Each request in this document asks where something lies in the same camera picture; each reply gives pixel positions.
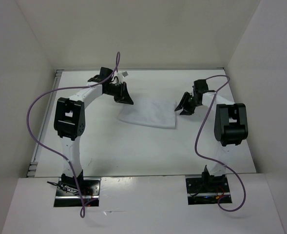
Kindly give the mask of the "white skirt cloth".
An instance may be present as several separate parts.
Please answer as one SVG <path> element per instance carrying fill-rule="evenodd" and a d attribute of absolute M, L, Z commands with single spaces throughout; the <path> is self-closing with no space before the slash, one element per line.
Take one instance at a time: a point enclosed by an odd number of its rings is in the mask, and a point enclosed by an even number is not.
<path fill-rule="evenodd" d="M 175 129 L 176 101 L 136 96 L 134 105 L 125 104 L 117 119 L 134 125 L 160 129 Z"/>

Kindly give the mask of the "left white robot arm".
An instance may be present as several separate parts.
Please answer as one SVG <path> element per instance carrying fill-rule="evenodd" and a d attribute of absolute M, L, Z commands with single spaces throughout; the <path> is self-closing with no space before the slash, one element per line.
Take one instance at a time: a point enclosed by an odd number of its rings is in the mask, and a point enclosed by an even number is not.
<path fill-rule="evenodd" d="M 57 100 L 54 129 L 60 137 L 62 154 L 66 157 L 61 182 L 58 186 L 66 188 L 74 195 L 85 190 L 83 168 L 80 163 L 80 137 L 85 131 L 85 109 L 103 94 L 113 96 L 114 101 L 133 105 L 124 78 L 128 72 L 118 72 L 102 67 L 100 73 L 90 78 L 87 87 L 76 94 Z"/>

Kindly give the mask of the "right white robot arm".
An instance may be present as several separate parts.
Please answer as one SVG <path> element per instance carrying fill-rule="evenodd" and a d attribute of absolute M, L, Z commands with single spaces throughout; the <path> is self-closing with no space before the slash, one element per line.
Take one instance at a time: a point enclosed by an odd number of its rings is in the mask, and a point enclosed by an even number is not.
<path fill-rule="evenodd" d="M 175 109 L 181 111 L 180 115 L 190 116 L 194 114 L 197 107 L 208 107 L 194 145 L 195 153 L 200 158 L 215 163 L 213 169 L 205 167 L 202 172 L 201 186 L 207 192 L 213 191 L 225 181 L 225 172 L 229 167 L 225 160 L 221 160 L 220 157 L 225 156 L 248 137 L 246 106 L 243 103 L 234 103 L 221 97 L 218 92 L 224 86 L 222 85 L 217 90 L 211 90 L 207 84 L 207 79 L 198 79 L 193 82 L 193 91 L 191 93 L 185 92 Z M 199 138 L 211 112 L 214 112 L 214 137 L 221 144 L 221 149 L 216 158 L 204 156 L 198 151 Z"/>

